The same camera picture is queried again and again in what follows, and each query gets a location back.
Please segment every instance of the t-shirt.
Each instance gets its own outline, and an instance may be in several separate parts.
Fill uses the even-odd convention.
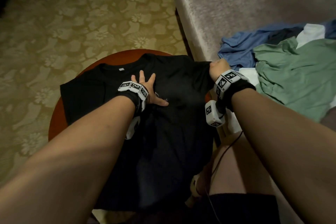
[[[143,70],[156,74],[154,91],[169,106],[147,105],[130,140],[125,140],[96,209],[136,211],[190,195],[192,176],[210,160],[215,129],[206,123],[205,95],[213,87],[209,62],[188,56],[144,54],[136,62],[100,64],[61,85],[67,123],[103,105],[122,82]]]

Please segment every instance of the black shorts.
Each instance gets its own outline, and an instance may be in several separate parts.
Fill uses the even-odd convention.
[[[280,224],[275,196],[226,193],[202,197],[192,209],[192,223]]]

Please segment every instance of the green shirt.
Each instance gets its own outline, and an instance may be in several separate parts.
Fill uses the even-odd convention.
[[[318,39],[296,47],[292,37],[253,49],[257,91],[319,122],[336,95],[336,40]]]

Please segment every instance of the black wrist strap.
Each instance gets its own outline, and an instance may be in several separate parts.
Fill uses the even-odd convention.
[[[125,97],[128,97],[130,100],[132,100],[132,102],[135,105],[134,117],[140,116],[142,100],[139,98],[139,95],[137,93],[132,92],[130,90],[121,91],[121,92],[118,91],[117,96],[125,96]]]
[[[233,107],[231,103],[232,96],[244,89],[253,89],[256,90],[255,86],[249,83],[246,80],[240,79],[237,82],[234,82],[229,86],[229,88],[224,92],[224,102],[226,103],[227,108],[233,112]]]

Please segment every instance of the floral carpet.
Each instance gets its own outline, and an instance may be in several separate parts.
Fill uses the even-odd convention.
[[[48,142],[59,86],[112,53],[186,55],[173,0],[9,0],[0,17],[0,184]]]

